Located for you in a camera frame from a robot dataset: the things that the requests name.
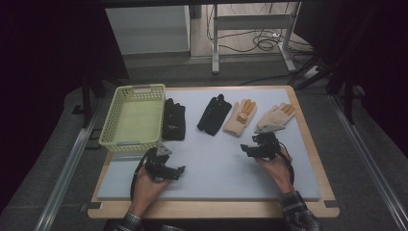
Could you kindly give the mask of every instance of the human hand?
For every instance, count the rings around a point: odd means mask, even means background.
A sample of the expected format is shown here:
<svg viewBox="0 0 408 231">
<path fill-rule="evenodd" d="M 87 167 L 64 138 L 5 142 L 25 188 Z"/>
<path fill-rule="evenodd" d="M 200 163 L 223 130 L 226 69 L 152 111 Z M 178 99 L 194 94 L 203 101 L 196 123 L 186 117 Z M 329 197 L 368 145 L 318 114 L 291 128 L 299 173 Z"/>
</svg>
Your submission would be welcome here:
<svg viewBox="0 0 408 231">
<path fill-rule="evenodd" d="M 156 201 L 160 193 L 170 184 L 170 180 L 154 182 L 150 174 L 144 167 L 141 167 L 136 186 L 133 191 L 133 201 L 129 207 L 129 212 L 141 217 L 151 203 Z"/>
<path fill-rule="evenodd" d="M 281 152 L 292 162 L 291 155 L 289 155 L 283 146 L 281 146 Z M 282 194 L 294 191 L 294 187 L 291 183 L 291 173 L 281 156 L 277 155 L 270 161 L 264 160 L 263 158 L 255 158 L 255 161 L 267 171 Z"/>
</svg>

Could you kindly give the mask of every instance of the beige glove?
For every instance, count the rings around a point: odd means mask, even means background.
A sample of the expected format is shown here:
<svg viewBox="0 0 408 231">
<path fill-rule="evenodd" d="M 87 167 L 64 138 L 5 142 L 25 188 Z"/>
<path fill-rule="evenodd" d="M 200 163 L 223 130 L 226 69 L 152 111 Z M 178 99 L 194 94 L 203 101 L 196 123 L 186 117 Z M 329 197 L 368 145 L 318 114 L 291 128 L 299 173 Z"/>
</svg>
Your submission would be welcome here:
<svg viewBox="0 0 408 231">
<path fill-rule="evenodd" d="M 231 117 L 223 127 L 223 131 L 240 137 L 243 133 L 243 129 L 249 124 L 252 117 L 254 117 L 256 110 L 256 103 L 250 99 L 244 99 L 241 104 L 236 102 Z"/>
<path fill-rule="evenodd" d="M 283 127 L 295 115 L 294 106 L 292 104 L 281 103 L 279 106 L 275 105 L 270 111 L 257 123 L 258 129 L 263 129 L 268 125 L 275 125 Z"/>
</svg>

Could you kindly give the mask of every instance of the metal rail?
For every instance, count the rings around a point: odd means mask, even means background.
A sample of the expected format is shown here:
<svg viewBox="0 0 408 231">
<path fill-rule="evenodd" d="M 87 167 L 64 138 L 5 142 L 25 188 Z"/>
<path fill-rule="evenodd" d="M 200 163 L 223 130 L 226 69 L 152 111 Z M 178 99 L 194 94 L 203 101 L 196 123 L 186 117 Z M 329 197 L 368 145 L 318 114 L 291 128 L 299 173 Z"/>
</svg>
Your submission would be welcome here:
<svg viewBox="0 0 408 231">
<path fill-rule="evenodd" d="M 50 230 L 52 223 L 54 222 L 55 216 L 60 209 L 61 203 L 63 202 L 66 190 L 72 179 L 76 167 L 78 166 L 79 160 L 81 159 L 82 153 L 87 144 L 89 135 L 92 131 L 93 125 L 95 124 L 96 118 L 98 116 L 99 110 L 101 108 L 103 99 L 96 98 L 93 103 L 92 117 L 89 121 L 89 126 L 82 128 L 75 141 L 68 158 L 66 159 L 63 170 L 60 173 L 60 177 L 53 191 L 48 198 L 48 201 L 42 210 L 42 214 L 39 217 L 38 223 L 36 225 L 36 231 L 47 231 Z"/>
<path fill-rule="evenodd" d="M 371 180 L 373 181 L 375 187 L 378 189 L 385 204 L 390 210 L 390 213 L 393 216 L 396 225 L 398 226 L 399 230 L 407 231 L 408 216 L 404 210 L 403 205 L 399 201 L 394 190 L 388 184 L 387 179 L 382 174 L 380 168 L 372 158 L 369 149 L 366 147 L 357 129 L 355 128 L 354 125 L 351 125 L 348 122 L 348 119 L 345 117 L 343 113 L 343 105 L 340 102 L 340 99 L 337 96 L 333 95 L 329 95 L 329 98 L 332 101 L 336 109 L 337 115 L 339 116 L 340 121 L 342 122 L 347 134 L 349 135 L 352 143 L 354 144 L 357 153 L 359 154 L 361 160 L 363 161 L 363 164 L 365 165 L 371 177 Z"/>
</svg>

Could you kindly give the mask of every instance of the green plastic basket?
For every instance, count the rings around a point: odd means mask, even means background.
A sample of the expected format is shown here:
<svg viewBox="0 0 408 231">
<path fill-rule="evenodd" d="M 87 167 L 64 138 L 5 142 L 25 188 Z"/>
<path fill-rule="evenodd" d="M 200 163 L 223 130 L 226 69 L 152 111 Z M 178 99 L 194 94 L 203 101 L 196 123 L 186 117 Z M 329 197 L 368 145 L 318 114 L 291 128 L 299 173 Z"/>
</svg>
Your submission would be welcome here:
<svg viewBox="0 0 408 231">
<path fill-rule="evenodd" d="M 119 87 L 99 143 L 112 152 L 144 153 L 162 137 L 165 85 Z"/>
</svg>

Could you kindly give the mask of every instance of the wooden frame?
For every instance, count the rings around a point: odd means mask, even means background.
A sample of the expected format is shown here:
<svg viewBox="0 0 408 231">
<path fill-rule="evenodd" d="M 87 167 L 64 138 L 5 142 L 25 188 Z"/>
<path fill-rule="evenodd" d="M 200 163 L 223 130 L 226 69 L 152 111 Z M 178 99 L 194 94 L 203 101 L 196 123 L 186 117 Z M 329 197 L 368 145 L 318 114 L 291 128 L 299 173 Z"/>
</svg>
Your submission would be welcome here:
<svg viewBox="0 0 408 231">
<path fill-rule="evenodd" d="M 290 86 L 256 86 L 256 87 L 200 87 L 200 88 L 167 88 L 168 90 L 249 90 L 249 89 L 284 89 L 291 103 L 296 107 L 296 120 L 304 140 L 309 158 L 318 180 L 321 199 L 306 202 L 308 208 L 318 218 L 334 218 L 339 215 L 338 207 L 326 207 L 326 201 L 336 198 L 330 187 L 323 165 L 320 161 L 315 143 L 309 132 L 306 120 Z M 130 201 L 101 201 L 97 193 L 111 162 L 112 153 L 108 153 L 101 170 L 91 203 L 101 205 L 99 209 L 88 209 L 91 218 L 123 218 L 131 204 Z M 144 218 L 281 218 L 282 209 L 279 201 L 156 201 L 146 211 Z"/>
</svg>

